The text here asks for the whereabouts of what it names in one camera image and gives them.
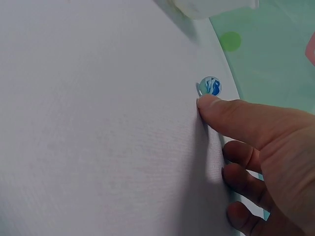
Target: white fabric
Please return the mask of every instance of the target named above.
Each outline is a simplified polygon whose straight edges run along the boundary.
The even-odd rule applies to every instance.
[[[230,235],[195,83],[237,91],[208,20],[164,1],[2,1],[0,34],[1,235]]]

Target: skin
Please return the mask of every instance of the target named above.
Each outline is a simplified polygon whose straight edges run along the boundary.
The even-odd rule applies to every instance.
[[[223,148],[232,162],[222,171],[226,184],[270,212],[264,221],[235,202],[227,209],[231,225],[246,236],[315,235],[315,116],[211,95],[197,104],[206,123],[236,140]]]

